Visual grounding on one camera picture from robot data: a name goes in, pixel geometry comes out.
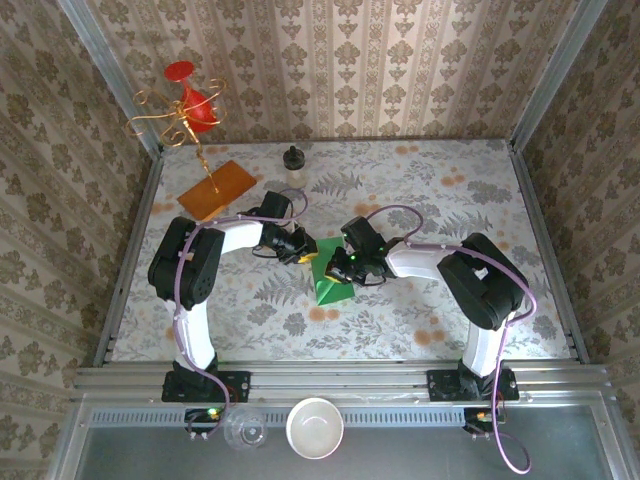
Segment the small bottle with black cap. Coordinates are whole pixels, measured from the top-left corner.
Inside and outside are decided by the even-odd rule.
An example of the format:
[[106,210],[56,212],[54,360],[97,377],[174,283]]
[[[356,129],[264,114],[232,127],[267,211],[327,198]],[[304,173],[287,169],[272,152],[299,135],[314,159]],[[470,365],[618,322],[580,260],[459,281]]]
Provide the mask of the small bottle with black cap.
[[291,188],[302,189],[306,186],[307,179],[304,152],[294,145],[291,145],[283,153],[283,164],[286,169],[286,182]]

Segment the gold stand with orange base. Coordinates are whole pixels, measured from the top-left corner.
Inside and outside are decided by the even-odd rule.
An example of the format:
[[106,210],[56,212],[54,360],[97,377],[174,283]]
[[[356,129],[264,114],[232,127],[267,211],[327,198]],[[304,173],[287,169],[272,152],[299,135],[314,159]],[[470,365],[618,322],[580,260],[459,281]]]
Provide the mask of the gold stand with orange base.
[[[210,97],[218,119],[218,124],[212,129],[220,125],[222,120],[226,118],[226,111],[214,105],[214,100],[225,88],[226,82],[224,80],[212,79],[209,84],[209,92],[204,94]],[[133,135],[141,136],[143,121],[165,120],[167,126],[160,136],[165,147],[177,148],[189,143],[196,147],[195,157],[203,168],[205,176],[179,195],[177,201],[192,218],[201,222],[209,221],[255,186],[257,180],[233,160],[225,162],[218,168],[210,165],[199,138],[201,133],[194,133],[183,117],[176,112],[178,100],[170,100],[152,89],[141,90],[134,95],[134,99],[140,106],[147,104],[152,97],[157,97],[164,102],[165,111],[159,114],[138,115],[128,120],[127,128]]]

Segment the red goblet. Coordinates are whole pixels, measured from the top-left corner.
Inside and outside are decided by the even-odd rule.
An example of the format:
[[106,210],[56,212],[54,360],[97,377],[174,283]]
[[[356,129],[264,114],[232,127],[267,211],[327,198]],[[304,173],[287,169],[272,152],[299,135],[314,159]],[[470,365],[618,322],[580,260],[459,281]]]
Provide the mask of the red goblet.
[[164,76],[173,83],[183,87],[181,98],[176,103],[176,112],[187,122],[194,133],[205,133],[218,124],[213,105],[209,96],[195,90],[189,83],[189,77],[194,73],[192,62],[181,60],[168,65]]

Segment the white bowl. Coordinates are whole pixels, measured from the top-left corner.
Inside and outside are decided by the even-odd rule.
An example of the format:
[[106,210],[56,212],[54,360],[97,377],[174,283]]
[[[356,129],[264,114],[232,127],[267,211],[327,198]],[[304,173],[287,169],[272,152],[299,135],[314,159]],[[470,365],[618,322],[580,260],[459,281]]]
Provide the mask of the white bowl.
[[321,460],[332,455],[344,436],[339,409],[323,398],[307,398],[289,412],[285,433],[289,446],[300,457]]

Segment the clear glass cup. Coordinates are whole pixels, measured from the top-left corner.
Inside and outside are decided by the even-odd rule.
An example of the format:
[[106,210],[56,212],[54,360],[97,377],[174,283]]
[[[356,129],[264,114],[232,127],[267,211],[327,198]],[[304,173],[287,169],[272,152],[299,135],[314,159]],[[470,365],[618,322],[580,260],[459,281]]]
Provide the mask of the clear glass cup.
[[236,405],[225,417],[223,433],[225,441],[234,450],[256,449],[267,439],[266,418],[257,408]]

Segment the black controller board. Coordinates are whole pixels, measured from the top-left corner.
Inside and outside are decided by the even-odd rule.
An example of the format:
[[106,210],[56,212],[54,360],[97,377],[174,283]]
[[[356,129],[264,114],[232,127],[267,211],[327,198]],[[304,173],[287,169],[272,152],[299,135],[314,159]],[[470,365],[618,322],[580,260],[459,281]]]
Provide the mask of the black controller board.
[[190,408],[185,411],[185,430],[192,441],[206,441],[222,423],[222,407]]
[[489,408],[466,407],[463,430],[473,438],[490,439],[494,434],[493,416]]

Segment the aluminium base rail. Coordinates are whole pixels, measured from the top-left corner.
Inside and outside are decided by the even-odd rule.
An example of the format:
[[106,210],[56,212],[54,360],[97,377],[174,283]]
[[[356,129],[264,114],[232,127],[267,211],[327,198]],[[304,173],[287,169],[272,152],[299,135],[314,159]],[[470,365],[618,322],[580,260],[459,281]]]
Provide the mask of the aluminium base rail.
[[[569,396],[611,388],[606,369],[574,359],[516,360],[505,366],[515,374],[521,401]],[[221,371],[250,373],[249,400],[293,403],[320,396],[346,403],[424,404],[427,373],[455,370],[456,361],[275,361],[223,362]],[[169,362],[112,362],[78,371],[74,396],[90,395],[153,403],[160,399]]]

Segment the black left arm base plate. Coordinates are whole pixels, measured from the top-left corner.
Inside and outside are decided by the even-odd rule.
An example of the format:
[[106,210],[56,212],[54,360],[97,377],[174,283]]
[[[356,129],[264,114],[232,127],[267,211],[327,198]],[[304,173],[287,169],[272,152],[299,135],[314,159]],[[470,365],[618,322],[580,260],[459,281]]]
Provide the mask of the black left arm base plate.
[[[217,378],[227,388],[231,403],[248,401],[251,383],[248,371],[220,371]],[[165,375],[161,400],[174,403],[224,403],[225,397],[214,380],[190,370],[173,370]]]

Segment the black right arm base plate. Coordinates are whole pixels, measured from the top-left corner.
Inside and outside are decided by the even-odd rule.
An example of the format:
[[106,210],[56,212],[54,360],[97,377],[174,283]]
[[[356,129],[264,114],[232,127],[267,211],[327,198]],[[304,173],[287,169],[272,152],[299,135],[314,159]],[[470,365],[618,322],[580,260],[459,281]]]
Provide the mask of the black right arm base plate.
[[[426,372],[429,400],[488,401],[492,395],[495,375],[479,377],[461,369],[429,370]],[[498,399],[517,401],[520,398],[516,376],[511,369],[500,372]]]

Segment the aluminium side rail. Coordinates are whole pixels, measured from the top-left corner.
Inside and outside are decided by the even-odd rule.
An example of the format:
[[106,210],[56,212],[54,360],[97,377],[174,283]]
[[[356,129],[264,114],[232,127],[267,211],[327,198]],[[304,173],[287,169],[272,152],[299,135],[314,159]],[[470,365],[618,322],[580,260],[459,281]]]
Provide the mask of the aluminium side rail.
[[149,176],[146,180],[139,208],[135,216],[131,236],[115,283],[109,309],[106,314],[103,331],[91,364],[94,368],[103,366],[109,355],[110,345],[117,339],[143,243],[146,226],[151,214],[155,194],[160,183],[163,166],[164,161],[160,158],[153,163],[149,171]]
[[571,304],[526,162],[519,150],[516,150],[510,143],[508,143],[507,146],[541,255],[541,260],[547,274],[550,292],[553,295],[559,319],[563,325],[565,337],[567,338],[569,350],[572,357],[580,363],[589,364],[590,358],[586,344]]

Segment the aluminium corner post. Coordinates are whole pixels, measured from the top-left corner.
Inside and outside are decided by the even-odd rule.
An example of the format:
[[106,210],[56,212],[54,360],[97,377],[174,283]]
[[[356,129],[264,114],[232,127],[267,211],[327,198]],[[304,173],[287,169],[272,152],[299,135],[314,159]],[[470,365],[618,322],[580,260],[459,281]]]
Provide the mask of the aluminium corner post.
[[514,151],[522,151],[549,109],[582,47],[602,14],[607,0],[579,0],[568,25],[528,100],[510,138]]
[[142,115],[114,34],[131,33],[129,0],[57,0],[128,120]]

